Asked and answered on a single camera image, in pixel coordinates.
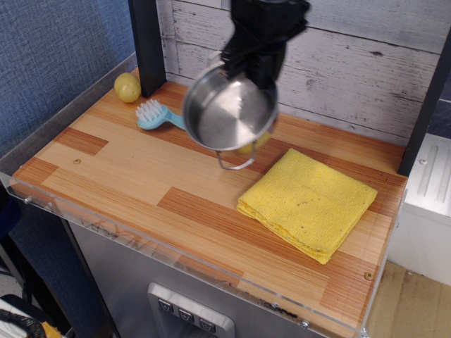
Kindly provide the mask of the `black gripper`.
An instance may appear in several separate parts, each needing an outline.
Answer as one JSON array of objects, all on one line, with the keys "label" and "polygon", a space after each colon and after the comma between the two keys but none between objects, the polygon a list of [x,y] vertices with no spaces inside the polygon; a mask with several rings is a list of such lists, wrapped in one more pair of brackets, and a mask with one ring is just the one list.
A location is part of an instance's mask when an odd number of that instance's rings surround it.
[{"label": "black gripper", "polygon": [[259,89],[278,79],[287,42],[307,26],[308,1],[231,1],[235,31],[221,60],[228,79],[249,78]]}]

